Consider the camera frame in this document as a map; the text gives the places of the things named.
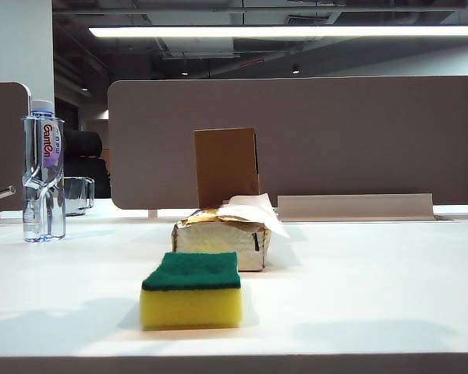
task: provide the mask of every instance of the paper wrapper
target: paper wrapper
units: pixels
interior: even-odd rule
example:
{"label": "paper wrapper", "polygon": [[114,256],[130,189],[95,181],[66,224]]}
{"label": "paper wrapper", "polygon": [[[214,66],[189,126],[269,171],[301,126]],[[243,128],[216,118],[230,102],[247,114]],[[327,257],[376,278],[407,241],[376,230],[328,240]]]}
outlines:
{"label": "paper wrapper", "polygon": [[238,270],[262,270],[271,238],[269,227],[287,236],[266,194],[235,196],[229,204],[197,210],[177,222],[172,247],[174,252],[237,252]]}

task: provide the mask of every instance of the bottle cap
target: bottle cap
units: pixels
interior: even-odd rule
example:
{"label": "bottle cap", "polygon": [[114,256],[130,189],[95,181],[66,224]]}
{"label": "bottle cap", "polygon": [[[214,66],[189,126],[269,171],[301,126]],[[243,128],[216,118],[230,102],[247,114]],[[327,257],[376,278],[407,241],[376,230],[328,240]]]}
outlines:
{"label": "bottle cap", "polygon": [[31,111],[54,114],[54,104],[49,100],[33,100]]}

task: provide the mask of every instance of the gray partition panel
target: gray partition panel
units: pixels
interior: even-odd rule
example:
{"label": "gray partition panel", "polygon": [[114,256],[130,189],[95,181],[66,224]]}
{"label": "gray partition panel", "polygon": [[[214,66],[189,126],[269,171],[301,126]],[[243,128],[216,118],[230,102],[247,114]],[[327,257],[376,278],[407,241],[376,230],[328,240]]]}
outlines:
{"label": "gray partition panel", "polygon": [[108,101],[122,208],[197,206],[193,130],[229,127],[256,129],[274,204],[415,192],[468,203],[468,76],[120,81]]}
{"label": "gray partition panel", "polygon": [[30,109],[29,90],[20,83],[0,83],[0,190],[16,194],[0,200],[0,211],[23,209],[24,130],[20,119]]}

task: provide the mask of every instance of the fluorescent light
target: fluorescent light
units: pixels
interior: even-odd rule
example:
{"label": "fluorescent light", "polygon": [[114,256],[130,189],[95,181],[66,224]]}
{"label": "fluorescent light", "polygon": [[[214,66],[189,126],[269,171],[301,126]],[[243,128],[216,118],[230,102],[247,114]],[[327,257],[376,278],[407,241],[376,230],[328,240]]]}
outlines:
{"label": "fluorescent light", "polygon": [[468,26],[91,27],[96,37],[468,37]]}

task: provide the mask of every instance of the foil wrapper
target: foil wrapper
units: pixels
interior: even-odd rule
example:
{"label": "foil wrapper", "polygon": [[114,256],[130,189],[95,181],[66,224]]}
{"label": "foil wrapper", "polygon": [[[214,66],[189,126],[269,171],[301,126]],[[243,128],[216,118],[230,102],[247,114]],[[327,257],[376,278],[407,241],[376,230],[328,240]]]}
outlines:
{"label": "foil wrapper", "polygon": [[239,271],[262,270],[271,230],[261,222],[218,214],[218,208],[197,210],[172,231],[174,252],[237,252]]}

